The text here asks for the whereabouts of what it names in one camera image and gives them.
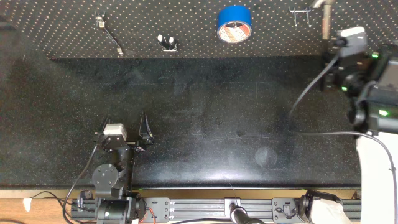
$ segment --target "wooden surface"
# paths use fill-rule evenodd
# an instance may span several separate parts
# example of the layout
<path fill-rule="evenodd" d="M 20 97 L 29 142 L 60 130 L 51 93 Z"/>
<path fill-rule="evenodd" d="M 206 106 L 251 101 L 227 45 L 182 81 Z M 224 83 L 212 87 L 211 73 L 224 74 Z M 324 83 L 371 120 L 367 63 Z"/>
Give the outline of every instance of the wooden surface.
<path fill-rule="evenodd" d="M 39 190 L 0 191 L 0 198 L 3 198 L 0 199 L 0 219 L 17 220 L 25 224 L 66 223 L 62 217 L 62 208 L 54 199 L 33 199 L 29 212 L 24 208 L 23 199 L 17 199 L 28 198 L 39 192 Z M 67 193 L 67 191 L 62 190 L 52 190 L 51 192 L 60 198 L 65 198 Z M 273 197 L 300 197 L 305 193 L 305 190 L 236 190 L 235 192 L 237 197 L 244 199 L 272 199 Z M 336 194 L 342 199 L 349 199 L 354 190 L 329 190 L 324 192 Z M 77 193 L 78 191 L 75 191 L 72 197 L 76 198 Z M 141 195 L 143 197 L 169 197 L 173 199 L 234 197 L 232 190 L 151 190 L 142 191 Z M 42 197 L 51 197 L 51 195 L 42 194 L 39 196 L 39 198 Z"/>

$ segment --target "green light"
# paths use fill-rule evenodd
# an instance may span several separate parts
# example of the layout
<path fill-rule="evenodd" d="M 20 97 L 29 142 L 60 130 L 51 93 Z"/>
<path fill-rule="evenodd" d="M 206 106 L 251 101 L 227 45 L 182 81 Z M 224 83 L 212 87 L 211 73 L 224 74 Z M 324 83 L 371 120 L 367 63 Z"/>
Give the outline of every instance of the green light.
<path fill-rule="evenodd" d="M 389 113 L 388 113 L 387 111 L 385 111 L 385 110 L 379 110 L 379 114 L 380 114 L 381 116 L 387 116 L 387 115 L 389 115 Z"/>

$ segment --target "pegboard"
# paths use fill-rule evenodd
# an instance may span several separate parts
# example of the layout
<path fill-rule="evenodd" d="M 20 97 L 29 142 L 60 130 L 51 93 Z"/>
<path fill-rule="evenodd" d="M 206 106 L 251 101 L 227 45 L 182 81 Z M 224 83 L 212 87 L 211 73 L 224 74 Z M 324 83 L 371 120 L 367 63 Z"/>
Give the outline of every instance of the pegboard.
<path fill-rule="evenodd" d="M 319 55 L 323 7 L 297 14 L 304 0 L 3 0 L 0 14 L 23 32 L 48 58 L 118 57 L 116 47 L 95 27 L 94 13 L 106 13 L 106 25 L 127 58 L 247 57 Z M 252 35 L 238 44 L 222 42 L 216 34 L 217 15 L 240 5 L 252 14 Z M 333 5 L 331 35 L 363 26 L 369 50 L 393 43 L 398 36 L 397 0 L 339 0 Z M 161 51 L 156 38 L 172 35 L 178 52 Z"/>

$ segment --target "roll of tape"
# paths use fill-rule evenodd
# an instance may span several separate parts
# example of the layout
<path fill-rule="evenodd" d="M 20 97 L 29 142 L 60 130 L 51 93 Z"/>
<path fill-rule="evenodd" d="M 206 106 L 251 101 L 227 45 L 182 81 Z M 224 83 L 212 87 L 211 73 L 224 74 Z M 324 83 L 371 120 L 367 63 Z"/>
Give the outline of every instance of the roll of tape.
<path fill-rule="evenodd" d="M 230 6 L 218 14 L 217 35 L 227 43 L 239 43 L 251 35 L 251 14 L 243 6 Z"/>

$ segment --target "black table surface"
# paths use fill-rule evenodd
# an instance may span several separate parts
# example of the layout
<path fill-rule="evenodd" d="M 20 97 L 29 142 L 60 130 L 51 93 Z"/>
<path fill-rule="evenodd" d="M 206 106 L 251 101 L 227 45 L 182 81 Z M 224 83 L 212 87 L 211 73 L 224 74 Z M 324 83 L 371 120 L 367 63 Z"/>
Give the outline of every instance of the black table surface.
<path fill-rule="evenodd" d="M 2 37 L 14 43 L 0 55 L 2 189 L 67 189 L 103 118 L 134 140 L 143 111 L 156 144 L 134 156 L 135 189 L 360 186 L 351 136 L 291 132 L 351 129 L 344 95 L 316 88 L 289 123 L 320 57 L 47 60 L 19 34 Z M 77 188 L 92 188 L 109 157 L 97 152 Z"/>

